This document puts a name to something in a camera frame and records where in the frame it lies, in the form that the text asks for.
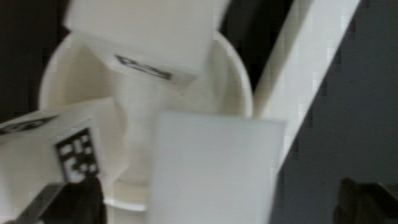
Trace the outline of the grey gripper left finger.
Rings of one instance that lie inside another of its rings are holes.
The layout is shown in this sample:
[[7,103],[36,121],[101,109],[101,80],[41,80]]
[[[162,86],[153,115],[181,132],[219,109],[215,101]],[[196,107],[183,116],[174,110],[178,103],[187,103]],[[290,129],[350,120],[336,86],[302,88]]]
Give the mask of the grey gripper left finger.
[[107,224],[101,183],[87,178],[78,183],[44,186],[13,224]]

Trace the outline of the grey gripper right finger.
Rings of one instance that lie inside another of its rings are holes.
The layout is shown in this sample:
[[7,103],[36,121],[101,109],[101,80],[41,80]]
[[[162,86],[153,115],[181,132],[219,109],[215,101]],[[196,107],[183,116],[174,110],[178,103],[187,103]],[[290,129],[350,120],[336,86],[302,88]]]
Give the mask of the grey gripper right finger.
[[398,224],[398,183],[341,180],[334,224]]

